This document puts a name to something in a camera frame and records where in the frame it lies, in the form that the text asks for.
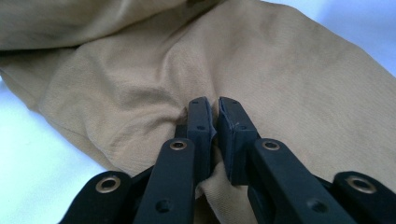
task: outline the metal grommet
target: metal grommet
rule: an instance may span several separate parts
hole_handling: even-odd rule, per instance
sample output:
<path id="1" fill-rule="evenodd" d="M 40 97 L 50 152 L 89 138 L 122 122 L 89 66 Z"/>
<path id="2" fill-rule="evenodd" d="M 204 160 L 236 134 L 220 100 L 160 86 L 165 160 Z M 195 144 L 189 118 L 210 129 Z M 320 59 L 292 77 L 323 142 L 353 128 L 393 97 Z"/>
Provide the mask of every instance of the metal grommet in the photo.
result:
<path id="1" fill-rule="evenodd" d="M 360 192 L 368 194 L 376 193 L 376 187 L 364 178 L 351 175 L 346 179 L 346 182 L 350 187 Z"/>
<path id="2" fill-rule="evenodd" d="M 187 144 L 185 142 L 182 141 L 175 141 L 173 143 L 171 143 L 170 148 L 172 148 L 173 150 L 181 150 L 186 148 Z"/>
<path id="3" fill-rule="evenodd" d="M 278 149 L 280 149 L 280 146 L 277 143 L 272 142 L 272 141 L 262 142 L 262 147 L 265 148 L 265 149 L 268 149 L 268 150 L 278 150 Z"/>
<path id="4" fill-rule="evenodd" d="M 96 184 L 96 191 L 99 193 L 109 193 L 116 190 L 121 184 L 121 180 L 116 175 L 104 177 Z"/>

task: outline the white surface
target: white surface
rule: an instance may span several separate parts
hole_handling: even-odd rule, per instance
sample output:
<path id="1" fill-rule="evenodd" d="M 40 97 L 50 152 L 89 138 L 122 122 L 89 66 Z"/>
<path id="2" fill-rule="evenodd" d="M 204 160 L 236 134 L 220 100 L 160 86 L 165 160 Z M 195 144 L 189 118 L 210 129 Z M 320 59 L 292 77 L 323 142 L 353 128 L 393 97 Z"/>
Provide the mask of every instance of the white surface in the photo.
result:
<path id="1" fill-rule="evenodd" d="M 270 2 L 298 8 L 396 76 L 393 1 Z M 1 79 L 0 143 L 0 223 L 59 222 L 85 183 L 105 170 L 28 111 Z"/>

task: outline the tan fabric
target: tan fabric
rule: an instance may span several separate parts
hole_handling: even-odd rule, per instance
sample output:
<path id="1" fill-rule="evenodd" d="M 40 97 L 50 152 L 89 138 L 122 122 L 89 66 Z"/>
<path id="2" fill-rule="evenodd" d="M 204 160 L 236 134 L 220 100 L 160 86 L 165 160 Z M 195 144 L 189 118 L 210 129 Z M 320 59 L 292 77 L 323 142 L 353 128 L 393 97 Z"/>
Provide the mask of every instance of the tan fabric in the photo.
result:
<path id="1" fill-rule="evenodd" d="M 3 80 L 108 168 L 148 168 L 189 100 L 207 96 L 217 113 L 227 96 L 313 174 L 332 180 L 354 170 L 396 190 L 395 78 L 293 8 L 14 2 L 0 7 L 0 49 L 34 50 L 2 52 Z M 254 223 L 246 188 L 230 186 L 220 155 L 215 161 L 198 190 L 221 223 Z"/>

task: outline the khaki garment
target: khaki garment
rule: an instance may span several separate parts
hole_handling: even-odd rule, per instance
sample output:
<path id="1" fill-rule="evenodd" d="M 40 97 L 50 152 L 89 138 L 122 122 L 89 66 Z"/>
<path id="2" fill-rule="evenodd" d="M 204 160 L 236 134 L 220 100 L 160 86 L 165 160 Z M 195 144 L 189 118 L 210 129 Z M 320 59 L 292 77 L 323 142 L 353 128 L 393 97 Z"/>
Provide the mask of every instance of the khaki garment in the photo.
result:
<path id="1" fill-rule="evenodd" d="M 12 1 L 0 7 L 2 79 L 109 169 L 136 175 L 188 102 L 242 103 L 261 136 L 315 175 L 371 175 L 396 190 L 396 80 L 291 7 L 257 1 Z M 198 186 L 221 223 L 254 223 L 218 150 Z M 196 222 L 210 216 L 197 211 Z"/>

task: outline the black clamp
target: black clamp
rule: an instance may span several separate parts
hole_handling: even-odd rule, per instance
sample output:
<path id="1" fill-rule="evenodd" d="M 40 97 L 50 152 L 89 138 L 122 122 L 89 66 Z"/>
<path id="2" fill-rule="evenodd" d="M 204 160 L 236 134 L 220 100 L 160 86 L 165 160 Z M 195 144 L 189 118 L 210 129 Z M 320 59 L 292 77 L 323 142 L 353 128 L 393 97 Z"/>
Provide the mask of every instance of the black clamp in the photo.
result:
<path id="1" fill-rule="evenodd" d="M 195 187 L 211 173 L 212 123 L 206 98 L 192 100 L 153 167 L 95 176 L 61 223 L 192 223 Z M 261 138 L 239 102 L 219 99 L 218 131 L 228 179 L 248 185 L 259 223 L 396 223 L 390 189 L 357 172 L 332 183 L 312 175 L 282 142 Z"/>

